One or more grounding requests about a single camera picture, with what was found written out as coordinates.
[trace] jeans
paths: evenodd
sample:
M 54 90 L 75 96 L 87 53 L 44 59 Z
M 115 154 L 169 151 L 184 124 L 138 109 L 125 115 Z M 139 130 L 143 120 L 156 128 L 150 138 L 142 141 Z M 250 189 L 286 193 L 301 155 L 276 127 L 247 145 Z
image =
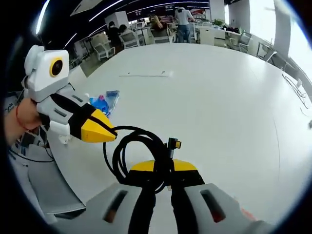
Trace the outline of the jeans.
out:
M 183 43 L 184 40 L 186 40 L 187 43 L 191 43 L 191 29 L 189 24 L 179 25 L 177 27 L 177 33 L 179 43 Z

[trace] coiled black cable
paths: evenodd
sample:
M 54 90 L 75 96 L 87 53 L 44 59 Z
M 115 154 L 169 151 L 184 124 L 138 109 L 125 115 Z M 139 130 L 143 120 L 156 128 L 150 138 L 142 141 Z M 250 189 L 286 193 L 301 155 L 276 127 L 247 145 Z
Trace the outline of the coiled black cable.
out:
M 112 166 L 110 165 L 107 154 L 106 154 L 106 143 L 103 143 L 103 154 L 105 162 L 109 168 L 109 170 L 113 173 L 113 175 L 116 177 L 119 183 L 125 182 L 125 176 L 127 176 L 128 169 L 126 166 L 126 160 L 125 160 L 125 151 L 127 144 L 132 141 L 138 141 L 142 142 L 146 145 L 146 147 L 151 151 L 155 164 L 158 165 L 158 172 L 159 176 L 163 177 L 160 180 L 160 184 L 158 184 L 158 188 L 156 188 L 155 193 L 159 193 L 163 190 L 165 187 L 164 183 L 164 176 L 165 171 L 168 171 L 168 149 L 166 145 L 162 142 L 162 140 L 156 136 L 154 133 L 151 133 L 149 131 L 146 131 L 144 129 L 133 127 L 133 126 L 118 126 L 115 128 L 112 128 L 113 131 L 118 130 L 131 130 L 133 131 L 129 135 L 125 136 L 119 143 L 119 145 L 115 148 L 112 158 Z

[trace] person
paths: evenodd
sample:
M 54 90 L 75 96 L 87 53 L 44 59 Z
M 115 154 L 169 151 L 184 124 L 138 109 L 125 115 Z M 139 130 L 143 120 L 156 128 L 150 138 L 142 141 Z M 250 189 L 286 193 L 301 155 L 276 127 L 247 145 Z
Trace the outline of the person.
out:
M 166 30 L 167 28 L 168 24 L 166 22 L 163 22 L 161 18 L 159 18 L 158 16 L 153 17 L 151 29 L 154 29 L 156 31 L 162 31 Z
M 121 40 L 119 38 L 119 29 L 115 27 L 115 23 L 111 21 L 107 32 L 108 39 L 111 41 L 111 46 L 116 49 L 116 54 L 122 50 Z
M 187 43 L 191 43 L 191 28 L 189 24 L 189 18 L 191 22 L 195 22 L 194 17 L 189 10 L 185 10 L 184 7 L 179 7 L 175 11 L 175 19 L 178 22 L 178 42 L 183 43 L 186 40 Z
M 120 34 L 125 34 L 127 32 L 130 32 L 131 30 L 129 28 L 127 28 L 127 26 L 125 24 L 122 24 L 120 27 L 119 27 L 119 33 Z
M 25 98 L 4 117 L 4 133 L 7 145 L 12 145 L 26 131 L 41 125 L 36 104 Z

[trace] ceiling light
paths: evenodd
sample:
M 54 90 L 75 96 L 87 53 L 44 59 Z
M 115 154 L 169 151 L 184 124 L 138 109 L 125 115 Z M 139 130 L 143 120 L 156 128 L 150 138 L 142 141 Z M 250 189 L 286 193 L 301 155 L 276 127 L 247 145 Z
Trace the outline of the ceiling light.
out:
M 104 24 L 103 26 L 101 26 L 100 28 L 98 28 L 97 30 L 99 30 L 99 29 L 101 29 L 102 27 L 104 27 L 106 24 Z M 94 30 L 92 33 L 90 33 L 90 35 L 89 36 L 91 36 L 93 33 L 95 33 L 97 30 Z M 88 37 L 89 37 L 88 36 Z
M 89 19 L 89 22 L 92 21 L 92 20 L 94 20 L 95 17 L 98 17 L 100 14 L 102 14 L 102 13 L 103 13 L 104 11 L 106 11 L 107 9 L 109 9 L 109 8 L 111 8 L 112 6 L 115 6 L 116 4 L 120 3 L 121 1 L 123 1 L 123 0 L 119 0 L 119 1 L 117 1 L 117 2 L 115 2 L 115 3 L 113 3 L 112 5 L 106 7 L 105 9 L 101 10 L 99 13 L 97 13 L 95 16 L 93 16 L 91 19 Z
M 38 34 L 39 31 L 40 31 L 41 24 L 42 24 L 42 19 L 43 19 L 43 15 L 44 15 L 45 10 L 47 9 L 47 6 L 48 6 L 48 4 L 49 4 L 49 1 L 50 1 L 50 0 L 47 0 L 47 1 L 44 3 L 44 5 L 43 5 L 43 7 L 42 7 L 42 9 L 41 9 L 41 12 L 40 12 L 40 15 L 39 15 L 39 19 L 38 19 L 38 23 L 37 23 L 37 27 L 36 27 L 36 34 Z
M 137 9 L 135 11 L 141 11 L 141 10 L 145 10 L 145 9 L 152 8 L 152 7 L 164 6 L 164 5 L 170 5 L 170 4 L 176 4 L 176 3 L 204 3 L 204 4 L 209 4 L 208 2 L 203 2 L 203 1 L 176 1 L 176 2 L 158 4 L 158 5 L 155 5 L 155 6 L 148 6 L 148 7 L 144 7 L 144 8 L 141 8 L 141 9 Z
M 66 45 L 64 46 L 64 48 L 68 45 L 68 43 L 70 43 L 70 41 L 77 35 L 77 33 L 75 33 L 70 39 L 69 41 L 66 43 Z
M 119 10 L 119 9 L 121 9 L 121 8 L 127 6 L 127 5 L 130 5 L 131 3 L 136 2 L 136 1 L 140 1 L 140 0 L 135 0 L 135 1 L 132 1 L 132 2 L 130 2 L 130 3 L 124 4 L 123 6 L 121 6 L 121 7 L 119 7 L 119 8 L 116 8 L 116 10 Z
M 188 7 L 192 7 L 192 8 L 206 8 L 206 9 L 210 9 L 210 7 L 202 7 L 202 6 L 188 6 Z

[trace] yellow part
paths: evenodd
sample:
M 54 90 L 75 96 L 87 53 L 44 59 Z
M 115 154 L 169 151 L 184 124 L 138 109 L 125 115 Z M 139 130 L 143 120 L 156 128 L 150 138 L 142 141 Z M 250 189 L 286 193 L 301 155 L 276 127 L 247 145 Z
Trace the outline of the yellow part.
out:
M 96 109 L 96 110 L 92 113 L 91 116 L 93 116 L 93 117 L 95 117 L 95 118 L 101 120 L 103 123 L 105 123 L 105 124 L 106 124 L 108 127 L 110 127 L 110 128 L 113 128 L 113 127 L 114 127 L 114 126 L 112 125 L 112 123 L 109 121 L 109 118 L 106 117 L 106 115 L 105 115 L 102 111 L 100 111 L 100 110 L 98 110 L 98 109 Z
M 154 171 L 154 160 L 140 162 L 140 163 L 134 165 L 130 170 L 131 171 L 148 171 L 148 172 L 152 172 L 152 171 Z
M 96 117 L 108 127 L 113 128 L 114 126 L 109 121 L 108 117 L 100 110 L 95 110 L 91 116 Z M 99 124 L 93 122 L 90 119 L 84 123 L 81 127 L 81 140 L 89 143 L 99 143 L 108 142 L 116 139 L 114 134 L 108 132 L 105 128 L 101 127 Z
M 181 148 L 181 141 L 177 141 L 177 142 L 175 143 L 175 147 L 176 147 L 177 149 L 180 149 L 180 148 Z
M 57 58 L 52 59 L 52 62 L 51 62 L 51 64 L 50 64 L 50 76 L 51 76 L 51 77 L 56 77 L 56 76 L 53 75 L 53 73 L 52 73 L 52 68 L 53 68 L 54 63 L 55 63 L 56 61 L 59 61 L 59 60 L 61 60 L 61 61 L 63 62 L 62 57 L 57 57 Z
M 182 161 L 179 159 L 173 159 L 174 164 L 175 164 L 175 171 L 195 171 L 197 168 L 186 161 Z

